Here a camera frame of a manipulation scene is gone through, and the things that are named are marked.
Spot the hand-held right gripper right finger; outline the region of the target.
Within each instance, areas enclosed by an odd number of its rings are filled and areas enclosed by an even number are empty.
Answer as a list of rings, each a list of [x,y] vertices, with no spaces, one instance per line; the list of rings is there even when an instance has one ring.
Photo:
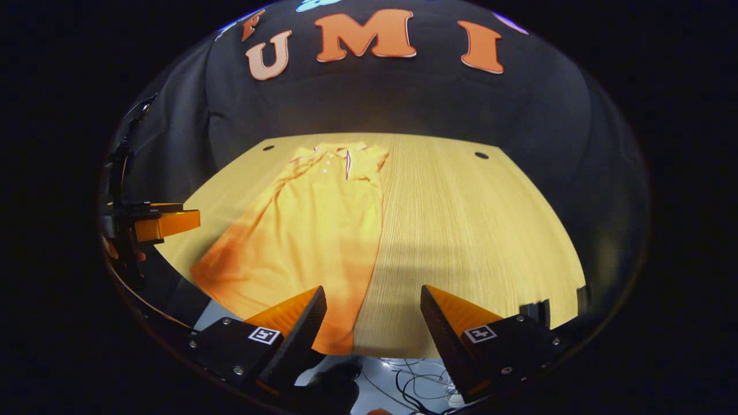
[[[438,354],[467,402],[498,398],[538,378],[564,357],[568,339],[525,315],[501,317],[431,285],[421,313]]]

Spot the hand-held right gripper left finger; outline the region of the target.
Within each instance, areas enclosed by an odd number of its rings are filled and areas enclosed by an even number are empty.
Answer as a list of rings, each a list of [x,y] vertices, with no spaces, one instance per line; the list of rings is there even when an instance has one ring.
[[[188,338],[195,373],[248,398],[285,398],[327,314],[317,285],[250,318],[225,315]]]

